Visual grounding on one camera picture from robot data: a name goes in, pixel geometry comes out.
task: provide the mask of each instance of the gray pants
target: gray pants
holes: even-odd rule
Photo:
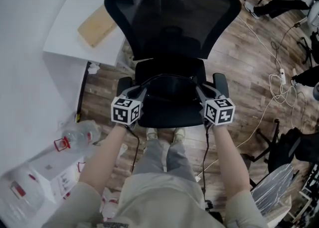
[[[161,161],[163,146],[158,139],[150,139],[146,142],[146,151],[136,164],[133,175],[141,173],[164,173]],[[182,143],[172,145],[166,157],[167,173],[196,182],[194,172],[185,155]]]

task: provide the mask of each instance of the white cable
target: white cable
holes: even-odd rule
[[[257,39],[259,40],[259,42],[264,46],[264,48],[267,49],[268,53],[271,54],[271,55],[275,58],[275,60],[276,60],[277,63],[279,64],[279,67],[282,69],[281,64],[280,64],[280,62],[278,61],[277,57],[276,57],[272,52],[269,51],[269,49],[268,49],[268,48],[265,46],[265,44],[259,39],[259,37],[257,36],[257,34],[249,27],[249,25],[248,25],[243,19],[241,19],[240,16],[237,16],[237,17],[248,27],[248,29],[251,30],[251,32],[256,36],[256,38],[257,38]]]
[[[248,24],[246,24],[246,22],[243,21],[243,19],[241,19],[239,16],[237,16],[237,17],[252,31],[252,33],[257,37],[257,39],[259,40],[259,42],[260,42],[260,43],[267,49],[267,51],[276,59],[276,61],[278,62],[280,68],[282,68],[281,65],[280,65],[280,63],[279,63],[279,61],[277,60],[277,58],[273,55],[273,53],[271,53],[271,52],[268,50],[268,48],[264,45],[264,43],[259,39],[259,37],[257,36],[257,34],[248,26]],[[266,110],[267,110],[269,104],[270,104],[273,100],[275,100],[275,101],[276,101],[277,103],[279,103],[279,104],[287,103],[289,106],[291,106],[291,107],[293,108],[293,110],[292,110],[292,112],[291,112],[290,122],[291,122],[292,128],[294,128],[294,126],[293,126],[293,112],[294,112],[295,104],[296,104],[296,101],[297,101],[297,90],[296,90],[296,88],[295,88],[294,86],[290,86],[287,91],[284,91],[283,84],[280,83],[280,89],[279,89],[279,90],[280,90],[280,93],[279,93],[278,95],[275,95],[274,92],[272,91],[272,86],[271,86],[272,78],[273,78],[273,77],[279,78],[280,82],[282,82],[282,81],[281,81],[281,78],[280,78],[278,75],[275,75],[275,74],[270,74],[270,75],[269,75],[269,90],[270,90],[270,92],[271,92],[271,94],[272,94],[273,97],[271,98],[271,100],[269,101],[269,103],[267,104],[267,106],[265,107],[265,110],[264,110],[264,112],[263,112],[263,115],[261,116],[261,118],[260,118],[260,120],[259,120],[259,123],[258,123],[258,125],[256,126],[256,128],[254,129],[254,131],[252,132],[252,134],[249,136],[249,138],[248,138],[247,140],[245,140],[244,142],[242,142],[242,143],[240,143],[238,146],[236,146],[236,148],[240,147],[242,144],[246,143],[248,140],[251,139],[251,137],[254,135],[255,131],[256,131],[257,128],[259,127],[261,121],[263,120],[263,117],[264,117],[264,115],[265,115],[265,112],[266,112]],[[287,97],[288,97],[288,94],[289,94],[289,90],[290,90],[291,88],[295,90],[295,94],[296,94],[294,103],[293,103],[292,105],[287,102]],[[278,99],[280,99],[280,98],[283,98],[284,100],[283,100],[282,102],[279,102]],[[206,171],[206,170],[207,170],[210,166],[212,166],[214,163],[218,162],[218,160],[219,160],[219,159],[217,159],[217,160],[213,161],[211,164],[209,164],[209,165],[204,169],[204,171]],[[200,173],[198,173],[198,174],[197,174],[197,177],[200,176],[202,173],[203,173],[203,171],[201,171]]]

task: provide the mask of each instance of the wooden block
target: wooden block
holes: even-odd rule
[[[78,32],[91,47],[96,47],[115,27],[116,23],[102,5],[80,25]]]

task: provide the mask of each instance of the forearm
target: forearm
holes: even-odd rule
[[[247,167],[225,126],[214,126],[215,144],[219,158],[220,173],[228,199],[237,193],[250,190]]]
[[[112,129],[110,134],[101,141],[101,146],[97,147],[98,150],[86,162],[79,182],[92,186],[102,195],[105,185],[112,174],[126,132],[126,129],[122,126],[116,125]]]

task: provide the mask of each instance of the beige sleeve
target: beige sleeve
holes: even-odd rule
[[[79,182],[42,228],[75,228],[78,223],[102,223],[100,205],[99,193],[93,187]]]
[[[242,191],[226,203],[227,228],[268,228],[249,191]]]

